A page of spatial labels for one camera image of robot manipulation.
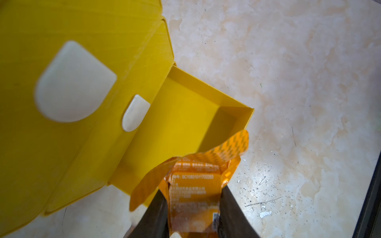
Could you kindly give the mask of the orange cookie packet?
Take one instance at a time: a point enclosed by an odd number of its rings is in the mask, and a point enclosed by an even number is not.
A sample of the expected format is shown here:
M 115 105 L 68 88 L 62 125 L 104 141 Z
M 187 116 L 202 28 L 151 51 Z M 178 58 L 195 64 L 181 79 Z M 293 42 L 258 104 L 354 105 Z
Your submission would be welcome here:
M 136 210 L 159 190 L 168 205 L 170 234 L 216 238 L 222 189 L 231 180 L 248 147 L 249 133 L 241 130 L 206 152 L 164 161 L 135 187 L 130 210 Z

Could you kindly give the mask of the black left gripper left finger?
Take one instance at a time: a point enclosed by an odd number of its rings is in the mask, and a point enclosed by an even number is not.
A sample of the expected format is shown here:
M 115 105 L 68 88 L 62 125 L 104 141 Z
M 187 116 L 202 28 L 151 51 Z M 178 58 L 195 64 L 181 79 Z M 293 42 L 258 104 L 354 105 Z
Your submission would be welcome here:
M 124 238 L 169 238 L 168 204 L 158 191 L 136 227 L 130 228 Z

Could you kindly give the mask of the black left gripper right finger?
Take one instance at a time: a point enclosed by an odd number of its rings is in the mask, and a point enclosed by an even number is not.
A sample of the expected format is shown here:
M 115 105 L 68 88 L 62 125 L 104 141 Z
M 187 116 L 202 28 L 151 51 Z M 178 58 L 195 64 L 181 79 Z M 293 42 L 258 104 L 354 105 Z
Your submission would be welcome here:
M 220 198 L 219 238 L 260 238 L 253 229 L 229 187 L 222 189 Z

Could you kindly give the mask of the yellow bottom drawer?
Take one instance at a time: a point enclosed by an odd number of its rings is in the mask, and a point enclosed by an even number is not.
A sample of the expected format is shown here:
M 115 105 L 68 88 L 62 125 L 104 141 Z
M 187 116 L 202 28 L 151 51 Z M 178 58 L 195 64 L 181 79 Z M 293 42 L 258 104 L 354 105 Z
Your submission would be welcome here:
M 245 129 L 253 108 L 172 66 L 109 184 L 131 194 L 154 167 L 212 149 Z

